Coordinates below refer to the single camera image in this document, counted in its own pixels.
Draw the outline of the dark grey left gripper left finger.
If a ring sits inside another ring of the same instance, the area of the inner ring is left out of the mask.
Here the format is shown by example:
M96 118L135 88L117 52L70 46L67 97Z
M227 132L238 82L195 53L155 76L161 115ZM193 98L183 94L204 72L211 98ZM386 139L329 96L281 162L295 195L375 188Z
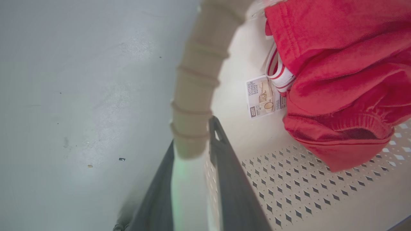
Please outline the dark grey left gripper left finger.
M170 143L145 196L126 200L114 231L173 231L171 176L174 150Z

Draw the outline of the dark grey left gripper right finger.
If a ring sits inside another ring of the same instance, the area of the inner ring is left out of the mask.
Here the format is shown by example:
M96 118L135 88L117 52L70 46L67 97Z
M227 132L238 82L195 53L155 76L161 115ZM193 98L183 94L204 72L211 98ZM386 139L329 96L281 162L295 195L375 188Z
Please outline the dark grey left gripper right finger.
M270 231L261 205L215 116L209 120L210 161L216 169L222 231Z

